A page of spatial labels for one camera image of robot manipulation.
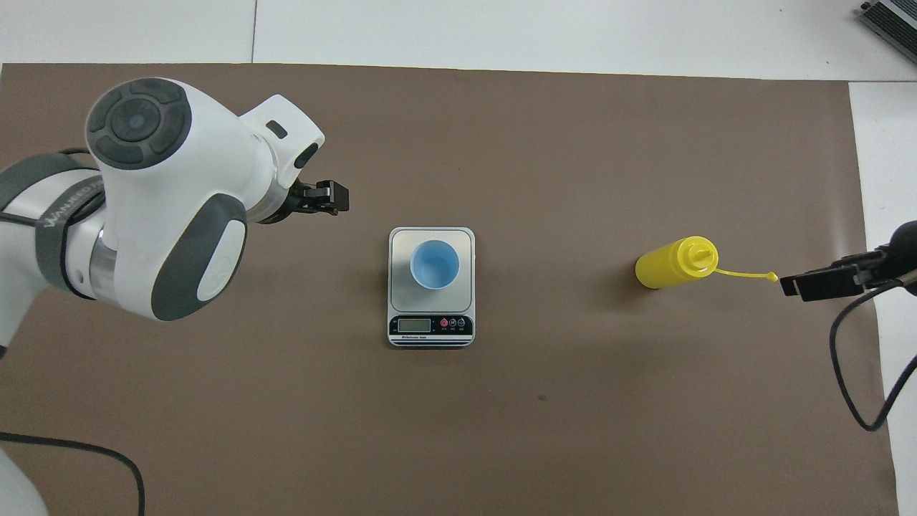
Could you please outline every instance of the blue bowl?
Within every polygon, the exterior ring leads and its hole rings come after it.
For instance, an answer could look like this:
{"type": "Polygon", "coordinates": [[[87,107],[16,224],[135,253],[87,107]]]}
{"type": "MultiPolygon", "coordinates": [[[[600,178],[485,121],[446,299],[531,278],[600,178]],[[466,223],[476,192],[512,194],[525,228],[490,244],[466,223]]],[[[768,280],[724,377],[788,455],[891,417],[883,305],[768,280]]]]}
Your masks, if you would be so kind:
{"type": "Polygon", "coordinates": [[[411,255],[411,275],[423,288],[446,288],[459,275],[459,254],[444,241],[425,241],[411,255]]]}

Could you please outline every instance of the gray joint cap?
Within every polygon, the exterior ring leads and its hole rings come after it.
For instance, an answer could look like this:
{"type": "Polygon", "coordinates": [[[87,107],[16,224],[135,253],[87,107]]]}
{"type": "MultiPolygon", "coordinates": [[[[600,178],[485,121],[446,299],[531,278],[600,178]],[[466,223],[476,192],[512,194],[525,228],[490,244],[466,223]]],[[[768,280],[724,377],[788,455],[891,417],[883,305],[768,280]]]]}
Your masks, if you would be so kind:
{"type": "Polygon", "coordinates": [[[102,95],[86,119],[86,142],[99,161],[122,170],[163,162],[184,143],[191,106],[164,79],[137,79],[102,95]]]}

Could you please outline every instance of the brown paper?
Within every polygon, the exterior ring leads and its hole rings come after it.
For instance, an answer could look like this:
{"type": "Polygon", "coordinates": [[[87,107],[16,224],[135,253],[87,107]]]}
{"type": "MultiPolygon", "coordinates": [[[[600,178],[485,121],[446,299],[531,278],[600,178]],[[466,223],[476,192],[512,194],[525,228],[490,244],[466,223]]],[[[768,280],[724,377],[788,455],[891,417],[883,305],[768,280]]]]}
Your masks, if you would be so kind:
{"type": "MultiPolygon", "coordinates": [[[[227,292],[185,320],[46,291],[0,364],[4,430],[127,454],[150,515],[897,513],[888,434],[856,425],[831,368],[848,300],[633,274],[693,234],[723,268],[782,275],[864,251],[845,83],[8,64],[0,166],[82,144],[94,100],[148,75],[239,114],[289,98],[327,136],[304,179],[346,185],[351,211],[252,225],[227,292]],[[387,343],[397,226],[475,232],[470,347],[387,343]]],[[[874,312],[841,333],[872,412],[874,312]]],[[[4,449],[53,514],[133,510],[110,459],[4,449]]]]}

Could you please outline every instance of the yellow bottle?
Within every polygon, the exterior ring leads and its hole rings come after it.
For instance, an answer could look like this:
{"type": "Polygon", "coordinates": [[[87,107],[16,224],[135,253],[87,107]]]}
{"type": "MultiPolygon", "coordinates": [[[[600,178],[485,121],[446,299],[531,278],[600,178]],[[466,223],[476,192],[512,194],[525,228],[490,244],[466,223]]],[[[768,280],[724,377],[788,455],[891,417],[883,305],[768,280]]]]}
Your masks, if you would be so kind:
{"type": "Polygon", "coordinates": [[[713,242],[698,236],[683,238],[648,252],[636,261],[636,277],[643,286],[663,288],[707,277],[714,272],[777,281],[774,273],[734,273],[718,269],[720,256],[713,242]]]}

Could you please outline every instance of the white floor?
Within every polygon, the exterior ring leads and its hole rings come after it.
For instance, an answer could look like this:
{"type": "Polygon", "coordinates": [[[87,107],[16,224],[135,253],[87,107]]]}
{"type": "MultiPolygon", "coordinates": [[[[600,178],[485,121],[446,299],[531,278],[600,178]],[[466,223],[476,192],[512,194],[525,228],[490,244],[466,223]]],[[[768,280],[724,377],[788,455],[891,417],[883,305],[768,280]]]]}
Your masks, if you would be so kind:
{"type": "MultiPolygon", "coordinates": [[[[859,3],[0,0],[0,63],[314,62],[855,81],[867,243],[875,247],[917,219],[917,65],[860,26],[859,3]]],[[[906,294],[878,300],[886,389],[917,353],[917,330],[907,324],[915,310],[906,294]]],[[[915,385],[889,426],[900,514],[917,516],[915,385]]]]}

